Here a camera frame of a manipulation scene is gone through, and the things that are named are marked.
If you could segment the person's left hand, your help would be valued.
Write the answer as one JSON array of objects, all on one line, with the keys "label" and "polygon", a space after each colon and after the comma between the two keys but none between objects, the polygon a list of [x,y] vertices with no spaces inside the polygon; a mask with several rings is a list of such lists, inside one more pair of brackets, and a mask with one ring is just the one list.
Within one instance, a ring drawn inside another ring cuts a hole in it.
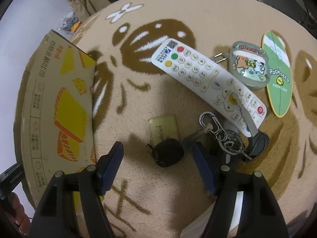
[{"label": "person's left hand", "polygon": [[8,195],[8,201],[15,212],[15,216],[8,214],[10,221],[15,222],[19,226],[19,231],[21,234],[28,236],[31,227],[31,222],[29,217],[25,213],[23,205],[20,203],[17,194],[11,192]]}]

